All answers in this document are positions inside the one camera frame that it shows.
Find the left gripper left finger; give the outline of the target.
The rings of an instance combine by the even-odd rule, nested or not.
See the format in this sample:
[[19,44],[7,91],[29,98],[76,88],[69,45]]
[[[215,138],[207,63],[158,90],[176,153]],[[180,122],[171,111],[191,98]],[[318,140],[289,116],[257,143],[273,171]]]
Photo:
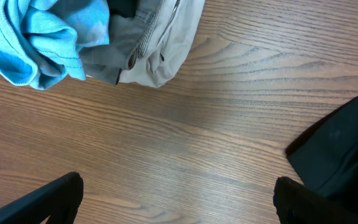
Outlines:
[[69,172],[0,208],[0,224],[73,224],[84,194],[84,182]]

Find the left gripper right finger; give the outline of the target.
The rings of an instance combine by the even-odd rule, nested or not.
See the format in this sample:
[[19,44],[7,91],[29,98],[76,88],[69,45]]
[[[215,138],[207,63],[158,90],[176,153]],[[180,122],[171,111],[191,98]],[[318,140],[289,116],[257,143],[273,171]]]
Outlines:
[[275,183],[273,204],[281,224],[358,224],[358,215],[289,177]]

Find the black t-shirt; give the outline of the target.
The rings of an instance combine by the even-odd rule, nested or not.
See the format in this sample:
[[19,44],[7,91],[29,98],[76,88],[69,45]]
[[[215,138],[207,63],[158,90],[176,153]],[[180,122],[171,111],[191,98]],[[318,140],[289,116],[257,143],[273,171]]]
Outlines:
[[285,154],[308,189],[358,214],[358,96],[306,129]]

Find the light blue printed t-shirt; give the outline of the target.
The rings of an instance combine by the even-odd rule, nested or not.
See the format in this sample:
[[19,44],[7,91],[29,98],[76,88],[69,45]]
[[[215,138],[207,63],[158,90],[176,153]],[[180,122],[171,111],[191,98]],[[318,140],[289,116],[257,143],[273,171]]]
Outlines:
[[79,52],[108,44],[108,23],[105,0],[0,0],[0,75],[37,90],[85,80]]

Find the folded beige garment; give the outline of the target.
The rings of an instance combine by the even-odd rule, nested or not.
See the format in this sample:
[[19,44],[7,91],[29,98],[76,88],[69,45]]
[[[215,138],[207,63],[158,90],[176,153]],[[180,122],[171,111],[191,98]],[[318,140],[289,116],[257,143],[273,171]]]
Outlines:
[[134,68],[121,72],[118,83],[137,83],[158,88],[170,81],[186,60],[204,0],[161,0],[154,28],[144,54]]

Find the folded black garment in pile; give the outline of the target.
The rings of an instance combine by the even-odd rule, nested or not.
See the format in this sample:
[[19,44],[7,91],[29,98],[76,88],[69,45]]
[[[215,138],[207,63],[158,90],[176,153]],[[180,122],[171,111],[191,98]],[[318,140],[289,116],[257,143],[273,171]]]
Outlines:
[[106,0],[109,12],[125,18],[135,16],[139,0]]

